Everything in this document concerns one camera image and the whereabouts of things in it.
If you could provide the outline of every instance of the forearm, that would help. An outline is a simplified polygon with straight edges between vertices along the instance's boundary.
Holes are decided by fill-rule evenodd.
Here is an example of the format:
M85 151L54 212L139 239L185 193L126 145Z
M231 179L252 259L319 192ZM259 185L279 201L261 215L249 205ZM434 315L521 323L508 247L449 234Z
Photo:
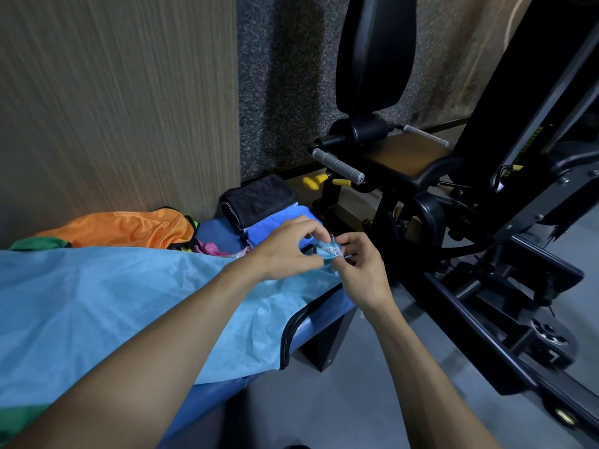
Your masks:
M499 448L395 303L388 302L367 317L389 365L411 447Z
M249 258L229 264L79 380L13 443L154 447L259 278Z

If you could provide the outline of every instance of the textured wall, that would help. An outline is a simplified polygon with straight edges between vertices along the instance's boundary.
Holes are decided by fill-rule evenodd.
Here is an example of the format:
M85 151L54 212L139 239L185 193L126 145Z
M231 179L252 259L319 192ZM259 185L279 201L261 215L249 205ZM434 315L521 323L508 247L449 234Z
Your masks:
M242 180L309 162L306 147L341 117L348 1L237 0ZM384 116L418 126L468 116L529 1L418 0L412 77Z
M235 0L1 0L0 244L240 180Z

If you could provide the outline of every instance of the gym equipment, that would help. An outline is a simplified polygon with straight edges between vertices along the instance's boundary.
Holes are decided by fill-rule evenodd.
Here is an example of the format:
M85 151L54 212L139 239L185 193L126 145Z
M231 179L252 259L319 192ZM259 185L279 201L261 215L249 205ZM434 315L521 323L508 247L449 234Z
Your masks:
M576 337L547 310L584 273L520 234L541 223L555 239L599 199L598 20L597 0L532 0L452 150L373 113L406 87L416 0L350 0L336 80L348 117L309 148L327 170L305 181L323 187L314 214L333 232L362 226L498 393L533 392L584 445L599 444L599 397L565 373ZM381 190L372 221L338 205L335 180ZM443 247L446 230L469 244Z

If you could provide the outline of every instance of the person's right hand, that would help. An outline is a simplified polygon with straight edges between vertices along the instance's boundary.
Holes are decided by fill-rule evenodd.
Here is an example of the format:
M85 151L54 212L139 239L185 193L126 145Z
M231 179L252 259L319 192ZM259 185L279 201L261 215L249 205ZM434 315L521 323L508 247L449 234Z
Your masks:
M388 304L395 305L385 264L380 253L365 233L345 233L335 238L344 256L334 258L333 268L339 272L349 298L364 313L376 311Z

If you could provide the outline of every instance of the gray floor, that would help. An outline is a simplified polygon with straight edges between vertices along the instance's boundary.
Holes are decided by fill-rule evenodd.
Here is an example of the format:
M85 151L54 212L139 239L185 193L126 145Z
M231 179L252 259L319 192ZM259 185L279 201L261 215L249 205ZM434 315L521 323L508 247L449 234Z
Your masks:
M346 196L349 202L357 202L350 204L357 213L370 212L376 197ZM570 374L599 393L599 208L548 249L587 274L580 285L560 296L554 309L580 342L580 358ZM401 287L394 289L394 296L401 309L412 302ZM580 447L523 396L499 396L430 317L412 310L404 315L414 331L503 447ZM289 444L312 449L409 447L383 353L360 312L335 362L324 373L296 353L287 369L265 373L244 394L163 446L281 449Z

